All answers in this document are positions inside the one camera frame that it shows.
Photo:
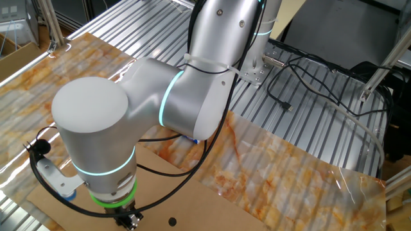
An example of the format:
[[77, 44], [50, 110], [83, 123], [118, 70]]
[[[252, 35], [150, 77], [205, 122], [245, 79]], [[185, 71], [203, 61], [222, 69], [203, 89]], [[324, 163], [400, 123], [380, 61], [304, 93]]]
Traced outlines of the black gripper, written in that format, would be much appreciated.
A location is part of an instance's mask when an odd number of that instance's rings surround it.
[[[105, 212], [107, 214], [122, 214], [125, 212], [130, 212], [136, 209], [136, 202], [130, 200], [126, 204], [115, 207], [115, 208], [106, 208]], [[139, 222], [144, 218], [140, 212], [135, 212], [131, 215], [121, 216], [120, 218], [115, 218], [118, 223], [123, 223], [127, 230], [135, 230], [138, 227]]]

